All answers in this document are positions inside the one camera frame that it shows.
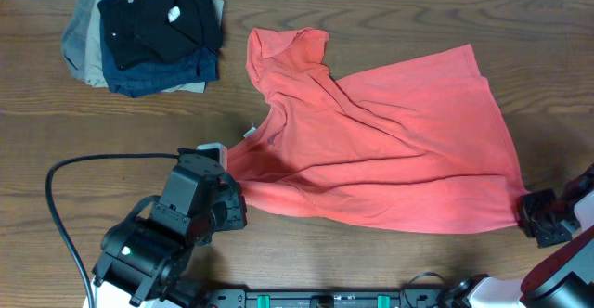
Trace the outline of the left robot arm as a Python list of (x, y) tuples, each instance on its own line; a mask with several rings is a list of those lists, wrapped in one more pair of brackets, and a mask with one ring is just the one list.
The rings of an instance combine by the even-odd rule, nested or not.
[(192, 251), (216, 232), (247, 225), (240, 184), (226, 171), (220, 143), (180, 148), (159, 196), (139, 201), (101, 242), (93, 269), (97, 287), (108, 283), (130, 295), (129, 304), (164, 300), (186, 270)]

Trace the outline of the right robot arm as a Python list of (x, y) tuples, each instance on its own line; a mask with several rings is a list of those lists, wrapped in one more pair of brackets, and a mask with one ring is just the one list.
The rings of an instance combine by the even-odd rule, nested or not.
[(593, 168), (552, 189), (524, 195), (519, 226), (540, 249), (560, 248), (524, 278), (480, 275), (461, 282), (453, 307), (593, 308)]

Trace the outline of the red t-shirt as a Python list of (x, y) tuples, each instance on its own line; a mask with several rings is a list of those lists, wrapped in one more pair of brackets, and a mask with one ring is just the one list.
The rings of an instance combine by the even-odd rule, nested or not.
[(270, 110), (228, 170), (252, 206), (428, 234), (515, 225), (520, 165), (470, 45), (336, 80), (328, 40), (249, 36), (246, 69)]

